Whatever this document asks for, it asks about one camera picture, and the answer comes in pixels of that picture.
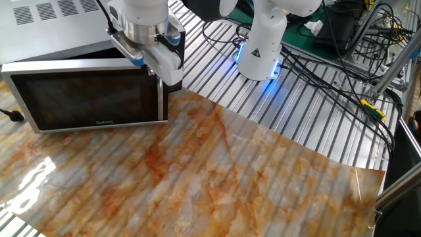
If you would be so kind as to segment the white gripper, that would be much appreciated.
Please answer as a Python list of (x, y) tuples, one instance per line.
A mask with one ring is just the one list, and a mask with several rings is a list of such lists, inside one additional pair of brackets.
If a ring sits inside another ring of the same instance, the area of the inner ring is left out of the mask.
[(182, 80), (181, 59), (162, 43), (143, 48), (144, 63), (149, 76), (157, 75), (167, 86), (174, 86)]

